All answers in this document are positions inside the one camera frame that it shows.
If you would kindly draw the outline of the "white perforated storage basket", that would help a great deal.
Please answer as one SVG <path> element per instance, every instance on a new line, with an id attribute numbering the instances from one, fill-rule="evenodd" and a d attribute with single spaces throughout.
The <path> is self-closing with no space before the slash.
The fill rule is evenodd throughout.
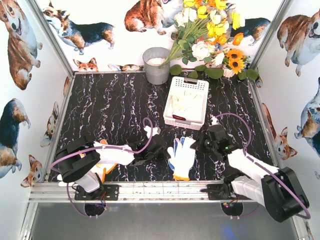
<path id="1" fill-rule="evenodd" d="M 206 118 L 208 93 L 207 81 L 174 76 L 163 111 L 164 123 L 199 131 Z"/>

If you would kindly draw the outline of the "blue dotted white glove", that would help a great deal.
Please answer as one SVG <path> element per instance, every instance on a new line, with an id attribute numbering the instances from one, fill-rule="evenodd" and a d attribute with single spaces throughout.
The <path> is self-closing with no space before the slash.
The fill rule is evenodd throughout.
<path id="1" fill-rule="evenodd" d="M 177 155 L 177 149 L 179 146 L 181 146 L 181 147 L 183 146 L 185 139 L 186 138 L 184 136 L 182 136 L 181 138 L 175 138 L 173 140 L 172 151 L 168 151 L 169 156 L 170 156 L 170 158 L 168 160 L 168 164 L 169 164 L 169 167 L 172 171 L 175 170 L 175 166 L 173 165 L 173 162 L 174 162 L 174 158 Z"/>

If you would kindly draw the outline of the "orange palm white glove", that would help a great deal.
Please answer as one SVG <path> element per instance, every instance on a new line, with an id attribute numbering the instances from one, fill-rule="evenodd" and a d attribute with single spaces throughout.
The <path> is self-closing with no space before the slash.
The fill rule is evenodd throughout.
<path id="1" fill-rule="evenodd" d="M 101 182 L 103 183 L 106 176 L 117 166 L 116 163 L 98 163 L 95 165 L 96 173 L 99 175 Z"/>

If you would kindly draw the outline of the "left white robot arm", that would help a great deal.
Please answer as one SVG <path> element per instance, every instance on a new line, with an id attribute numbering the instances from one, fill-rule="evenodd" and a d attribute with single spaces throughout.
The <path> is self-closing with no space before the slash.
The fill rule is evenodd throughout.
<path id="1" fill-rule="evenodd" d="M 166 146 L 159 134 L 125 145 L 104 144 L 83 136 L 58 150 L 50 167 L 61 174 L 64 183 L 76 183 L 91 194 L 102 190 L 103 178 L 114 165 L 136 167 L 167 160 Z"/>

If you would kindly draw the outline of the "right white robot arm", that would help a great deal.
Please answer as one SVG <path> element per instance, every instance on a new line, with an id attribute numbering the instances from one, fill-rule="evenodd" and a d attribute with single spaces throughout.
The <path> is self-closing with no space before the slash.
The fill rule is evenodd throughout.
<path id="1" fill-rule="evenodd" d="M 289 167 L 278 168 L 253 157 L 233 143 L 221 125 L 212 125 L 202 131 L 191 148 L 225 163 L 221 187 L 210 185 L 203 189 L 209 195 L 251 199 L 265 207 L 279 223 L 293 216 L 310 219 L 310 203 L 295 172 Z"/>

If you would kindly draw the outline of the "plain white knit glove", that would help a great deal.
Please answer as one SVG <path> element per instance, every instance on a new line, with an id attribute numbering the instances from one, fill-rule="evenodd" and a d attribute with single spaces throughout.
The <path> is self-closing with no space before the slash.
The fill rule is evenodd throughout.
<path id="1" fill-rule="evenodd" d="M 185 137 L 183 146 L 179 146 L 177 149 L 176 157 L 174 158 L 173 178 L 179 181 L 189 181 L 189 172 L 195 162 L 196 150 L 191 148 L 191 145 L 196 141 L 192 137 Z M 168 151 L 172 151 L 173 146 L 167 148 Z"/>

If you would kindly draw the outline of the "cream glove red cuff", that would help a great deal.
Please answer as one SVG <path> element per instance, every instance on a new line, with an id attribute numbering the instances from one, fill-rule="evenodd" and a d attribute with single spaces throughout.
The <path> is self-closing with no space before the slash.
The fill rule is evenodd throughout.
<path id="1" fill-rule="evenodd" d="M 203 97 L 185 90 L 171 96 L 171 115 L 182 121 L 199 122 L 202 116 Z"/>

